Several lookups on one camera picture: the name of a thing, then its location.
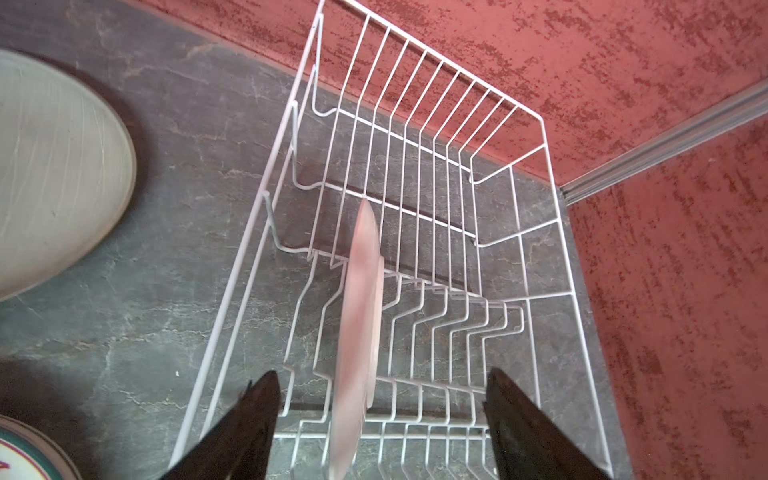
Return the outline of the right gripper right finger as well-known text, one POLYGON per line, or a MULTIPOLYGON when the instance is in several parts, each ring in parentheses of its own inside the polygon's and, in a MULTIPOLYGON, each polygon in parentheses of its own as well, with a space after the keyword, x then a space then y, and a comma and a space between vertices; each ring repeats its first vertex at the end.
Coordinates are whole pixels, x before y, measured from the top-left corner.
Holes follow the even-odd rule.
POLYGON ((501 369, 487 377, 483 402, 501 479, 607 479, 501 369))

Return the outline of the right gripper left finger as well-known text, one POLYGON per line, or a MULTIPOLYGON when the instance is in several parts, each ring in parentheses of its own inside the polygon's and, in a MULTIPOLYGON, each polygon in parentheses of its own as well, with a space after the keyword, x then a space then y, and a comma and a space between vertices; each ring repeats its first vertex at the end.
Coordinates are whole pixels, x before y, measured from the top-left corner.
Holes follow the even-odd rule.
POLYGON ((281 405, 278 374, 250 382, 237 403, 165 479, 264 479, 281 405))

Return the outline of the green rimmed text plate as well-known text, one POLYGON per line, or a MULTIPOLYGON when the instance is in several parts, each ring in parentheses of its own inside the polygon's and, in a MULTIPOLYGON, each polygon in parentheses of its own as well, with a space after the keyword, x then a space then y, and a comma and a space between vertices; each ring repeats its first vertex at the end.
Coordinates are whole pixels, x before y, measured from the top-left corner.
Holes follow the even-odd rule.
POLYGON ((329 477, 343 479, 373 405, 378 367, 384 258, 374 211, 367 200, 358 209, 344 284, 334 377, 329 442, 329 477))

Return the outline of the white plate orange print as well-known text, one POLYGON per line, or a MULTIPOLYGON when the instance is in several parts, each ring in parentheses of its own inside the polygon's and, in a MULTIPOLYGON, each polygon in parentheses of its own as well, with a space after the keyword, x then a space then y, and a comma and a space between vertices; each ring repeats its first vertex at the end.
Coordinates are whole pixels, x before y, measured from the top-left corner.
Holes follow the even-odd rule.
POLYGON ((27 424, 2 415, 1 478, 80 480, 82 476, 56 442, 27 424))

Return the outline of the plain grey ceramic plate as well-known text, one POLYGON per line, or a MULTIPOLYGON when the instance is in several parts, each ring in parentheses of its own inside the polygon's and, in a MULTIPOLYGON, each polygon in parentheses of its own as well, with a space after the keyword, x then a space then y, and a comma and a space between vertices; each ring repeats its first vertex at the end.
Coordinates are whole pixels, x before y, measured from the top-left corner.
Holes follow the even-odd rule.
POLYGON ((115 109, 48 62, 1 52, 1 297, 79 261, 133 195, 137 155, 115 109))

